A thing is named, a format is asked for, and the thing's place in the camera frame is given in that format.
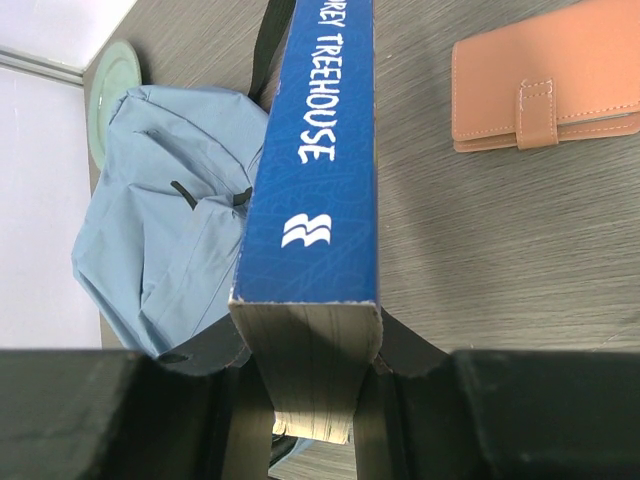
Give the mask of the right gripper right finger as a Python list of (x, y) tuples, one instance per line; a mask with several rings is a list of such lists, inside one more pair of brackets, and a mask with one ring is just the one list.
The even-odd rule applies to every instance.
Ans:
[(639, 357), (446, 353), (389, 314), (354, 417), (361, 479), (635, 479)]

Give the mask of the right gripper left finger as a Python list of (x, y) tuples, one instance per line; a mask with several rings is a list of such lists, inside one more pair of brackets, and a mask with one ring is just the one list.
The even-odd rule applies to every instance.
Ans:
[(273, 410), (229, 317), (152, 358), (5, 350), (5, 479), (264, 479)]

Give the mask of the blue illustrated book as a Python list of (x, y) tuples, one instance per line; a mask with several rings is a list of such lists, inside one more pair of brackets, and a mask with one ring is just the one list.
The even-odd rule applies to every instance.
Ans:
[(231, 289), (274, 431), (343, 444), (383, 336), (374, 5), (296, 4)]

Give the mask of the light blue backpack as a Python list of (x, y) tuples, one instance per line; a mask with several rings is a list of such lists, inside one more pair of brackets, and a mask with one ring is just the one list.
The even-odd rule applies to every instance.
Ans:
[(249, 358), (227, 301), (267, 129), (258, 100), (293, 9), (268, 3), (247, 93), (136, 86), (111, 110), (73, 273), (125, 348), (181, 372)]

